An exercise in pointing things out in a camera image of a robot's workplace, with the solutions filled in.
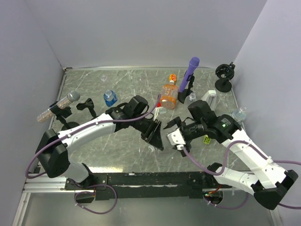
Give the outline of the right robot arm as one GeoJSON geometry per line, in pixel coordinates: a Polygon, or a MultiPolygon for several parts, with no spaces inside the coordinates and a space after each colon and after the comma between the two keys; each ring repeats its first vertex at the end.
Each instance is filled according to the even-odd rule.
{"type": "Polygon", "coordinates": [[[198,100],[189,105],[188,110],[193,123],[186,124],[176,117],[167,123],[169,129],[176,130],[167,134],[169,143],[188,157],[204,173],[209,187],[228,185],[238,188],[250,195],[263,207],[274,210],[298,178],[294,170],[286,170],[267,156],[246,134],[243,128],[231,116],[216,116],[206,101],[198,100]],[[207,135],[226,147],[222,164],[213,164],[208,169],[197,162],[188,151],[192,140],[207,135]],[[227,168],[228,152],[232,151],[251,171],[242,173],[227,168]]]}

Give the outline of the blue label water bottle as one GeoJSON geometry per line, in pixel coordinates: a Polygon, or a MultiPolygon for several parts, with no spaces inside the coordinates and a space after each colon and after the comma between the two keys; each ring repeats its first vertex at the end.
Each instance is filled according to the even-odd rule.
{"type": "Polygon", "coordinates": [[[112,107],[118,100],[116,93],[112,90],[105,91],[103,98],[108,107],[112,107]]]}

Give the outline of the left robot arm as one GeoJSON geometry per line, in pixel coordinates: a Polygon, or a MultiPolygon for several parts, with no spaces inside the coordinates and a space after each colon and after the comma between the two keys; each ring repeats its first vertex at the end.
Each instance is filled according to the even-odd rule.
{"type": "Polygon", "coordinates": [[[163,150],[161,138],[162,122],[147,116],[151,110],[148,101],[136,95],[128,103],[111,107],[97,118],[71,129],[55,132],[49,129],[44,132],[38,145],[36,155],[49,178],[65,176],[76,181],[82,189],[88,189],[93,183],[93,176],[87,165],[72,162],[69,153],[84,144],[122,129],[133,127],[141,133],[141,139],[149,145],[163,150]]]}

